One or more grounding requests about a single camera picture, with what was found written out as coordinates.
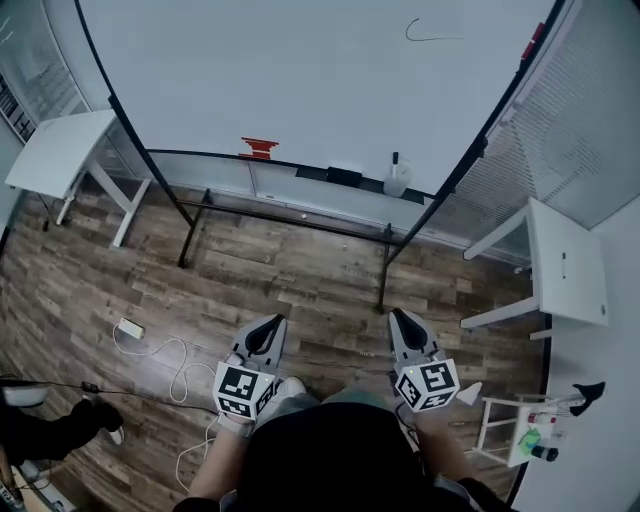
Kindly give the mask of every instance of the whiteboard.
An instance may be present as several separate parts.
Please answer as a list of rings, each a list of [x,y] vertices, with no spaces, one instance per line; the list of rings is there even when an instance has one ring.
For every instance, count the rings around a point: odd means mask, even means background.
[[[436,193],[552,0],[81,0],[148,149],[251,154]],[[460,38],[410,41],[409,37]]]

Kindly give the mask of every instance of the black cable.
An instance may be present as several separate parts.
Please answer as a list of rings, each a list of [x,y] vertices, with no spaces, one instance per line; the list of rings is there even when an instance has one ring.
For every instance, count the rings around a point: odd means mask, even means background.
[[[420,18],[416,18],[411,23],[409,23],[409,26],[407,26],[407,29],[404,31],[404,36],[409,41],[413,41],[415,43],[419,43],[419,42],[422,42],[422,41],[462,41],[461,37],[427,37],[426,39],[414,39],[413,37],[410,37],[409,36],[409,29],[411,28],[411,25],[413,25],[419,19]]]
[[[5,379],[8,376],[16,377],[13,374],[6,374],[6,375],[0,376],[0,379]],[[95,384],[92,384],[90,382],[83,382],[82,385],[80,385],[80,386],[78,386],[76,384],[64,384],[62,382],[31,380],[31,379],[28,379],[28,382],[33,382],[34,384],[46,384],[46,385],[50,385],[50,386],[59,386],[59,387],[63,387],[63,388],[79,389],[81,391],[84,391],[86,393],[91,393],[91,394],[94,394],[94,395],[108,394],[108,395],[137,396],[138,398],[143,398],[145,400],[149,400],[151,402],[155,402],[155,403],[160,404],[160,405],[167,405],[169,407],[176,407],[178,409],[195,409],[195,410],[198,410],[198,411],[204,411],[204,412],[208,412],[209,414],[213,414],[215,416],[218,416],[218,413],[216,411],[214,411],[212,409],[207,409],[206,407],[199,407],[197,405],[183,405],[183,404],[177,404],[177,403],[173,403],[173,402],[167,402],[165,400],[161,400],[159,398],[155,398],[155,397],[150,396],[150,395],[145,395],[143,393],[134,393],[133,391],[115,391],[115,390],[110,390],[110,389],[100,389],[98,386],[96,386]]]
[[[51,210],[49,209],[49,206],[47,206],[47,203],[45,202],[44,198],[40,194],[38,194],[38,193],[36,193],[36,194],[40,198],[40,202],[42,203],[42,206],[44,206],[44,209],[47,210],[47,213],[49,214],[49,217],[51,217],[51,220],[56,220],[56,218],[51,213]]]
[[[419,448],[420,447],[420,443],[418,442],[418,437],[416,435],[416,431],[415,429],[411,428],[409,425],[407,425],[404,420],[402,419],[402,417],[400,416],[400,414],[398,414],[398,411],[400,410],[400,407],[402,407],[404,405],[404,402],[400,403],[398,405],[398,407],[396,407],[395,410],[395,414],[396,414],[396,418],[398,418],[398,421],[400,423],[402,423],[402,425],[404,426],[404,428],[407,429],[407,435],[409,436],[409,439],[411,439],[414,444]]]
[[[42,491],[43,489],[46,489],[47,487],[49,487],[51,485],[51,477],[52,477],[52,473],[51,473],[51,459],[49,459],[49,476],[47,477],[47,483],[44,484],[42,487],[36,487],[35,486],[35,482],[32,484],[27,484],[27,485],[23,485],[21,487],[16,487],[17,490],[21,490],[21,489],[34,489],[36,491]]]

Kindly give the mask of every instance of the black pants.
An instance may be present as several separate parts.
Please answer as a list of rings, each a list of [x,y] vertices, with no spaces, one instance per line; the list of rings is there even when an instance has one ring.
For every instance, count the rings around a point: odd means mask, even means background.
[[[113,432],[122,425],[120,413],[111,404],[89,400],[76,404],[71,414],[47,421],[19,409],[8,408],[0,421],[2,439],[9,462],[20,465],[25,459],[62,460],[71,450],[91,441],[101,428]]]

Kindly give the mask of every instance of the red object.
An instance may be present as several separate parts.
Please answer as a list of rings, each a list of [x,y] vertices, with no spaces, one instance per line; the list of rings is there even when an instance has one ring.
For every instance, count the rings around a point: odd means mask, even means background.
[[[280,145],[279,142],[271,142],[262,139],[251,139],[249,137],[241,137],[249,146],[252,153],[238,153],[240,156],[248,156],[251,158],[262,158],[263,160],[271,160],[271,148]]]
[[[531,38],[531,41],[529,42],[529,44],[524,50],[524,53],[522,54],[522,57],[521,57],[522,60],[526,60],[529,57],[531,50],[533,50],[533,45],[536,43],[536,41],[540,37],[540,34],[542,34],[543,29],[544,29],[544,23],[538,23],[538,28],[536,28],[536,31],[534,32],[533,37]]]
[[[536,29],[535,34],[533,34],[533,37],[531,38],[531,40],[535,43],[538,38],[540,37],[540,34],[542,34],[542,30],[544,29],[544,23],[539,23],[538,24],[538,28]]]
[[[557,418],[555,416],[550,416],[549,413],[532,412],[527,418],[527,422],[529,423],[539,423],[543,425],[546,423],[551,423],[553,425],[556,421]]]
[[[522,54],[522,57],[520,57],[522,60],[527,60],[527,57],[529,57],[529,54],[531,53],[531,50],[533,50],[533,43],[529,43],[527,45],[526,50],[524,51],[524,53]]]

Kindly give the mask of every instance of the white table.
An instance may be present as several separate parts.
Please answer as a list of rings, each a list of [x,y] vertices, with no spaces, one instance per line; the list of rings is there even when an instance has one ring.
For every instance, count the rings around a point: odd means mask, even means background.
[[[548,440],[551,438],[553,433],[553,424],[539,424],[539,423],[529,423],[529,415],[531,413],[545,413],[549,415],[553,415],[557,412],[558,408],[556,405],[545,404],[545,403],[527,403],[527,402],[518,402],[515,400],[502,400],[499,398],[483,398],[485,402],[484,406],[484,415],[482,417],[482,426],[480,427],[480,435],[478,436],[478,443],[476,444],[473,451],[487,457],[489,459],[495,460],[496,462],[501,462],[502,464],[506,464],[510,468],[514,466],[519,466],[520,464],[524,464],[525,462],[529,462],[533,455],[525,454],[520,449],[520,441],[525,436],[525,434],[529,431],[529,429],[537,429],[540,433],[541,441]],[[499,421],[490,421],[491,416],[491,405],[492,404],[500,404],[511,407],[516,407],[518,409],[518,414],[515,418],[510,418],[506,420]],[[511,441],[509,443],[509,453],[506,457],[499,457],[494,453],[488,452],[484,450],[484,441],[487,435],[487,429],[493,427],[500,427],[503,425],[514,425],[513,433],[511,435]]]
[[[527,223],[531,247],[533,296],[460,322],[472,328],[534,310],[589,324],[608,325],[609,312],[600,241],[590,231],[553,208],[529,198],[504,224],[464,252],[470,260]],[[531,339],[553,331],[533,333]]]
[[[113,239],[113,245],[120,247],[151,180],[143,180],[133,200],[129,200],[96,160],[94,149],[115,119],[113,110],[99,110],[43,121],[13,164],[5,183],[64,199],[56,220],[59,225],[75,198],[86,168],[125,211]]]

